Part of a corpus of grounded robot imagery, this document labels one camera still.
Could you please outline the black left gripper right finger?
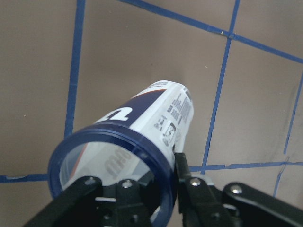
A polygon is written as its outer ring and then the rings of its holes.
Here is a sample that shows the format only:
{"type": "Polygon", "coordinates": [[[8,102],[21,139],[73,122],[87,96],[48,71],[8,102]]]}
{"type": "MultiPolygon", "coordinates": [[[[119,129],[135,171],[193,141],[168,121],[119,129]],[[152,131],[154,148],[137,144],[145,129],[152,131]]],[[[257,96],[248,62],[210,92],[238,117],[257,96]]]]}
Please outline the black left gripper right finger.
{"type": "Polygon", "coordinates": [[[192,175],[186,155],[175,153],[178,210],[185,227],[301,227],[303,211],[246,184],[217,189],[210,178],[192,175]]]}

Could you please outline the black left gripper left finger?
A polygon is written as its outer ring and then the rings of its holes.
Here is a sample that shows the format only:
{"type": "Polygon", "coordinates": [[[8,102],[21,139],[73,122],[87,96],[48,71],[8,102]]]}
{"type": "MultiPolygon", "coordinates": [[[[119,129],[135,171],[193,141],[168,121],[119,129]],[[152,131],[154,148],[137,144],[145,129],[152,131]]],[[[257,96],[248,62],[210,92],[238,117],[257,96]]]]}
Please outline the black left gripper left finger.
{"type": "Polygon", "coordinates": [[[150,227],[139,183],[121,180],[103,186],[97,177],[76,180],[26,224],[26,227],[150,227]]]}

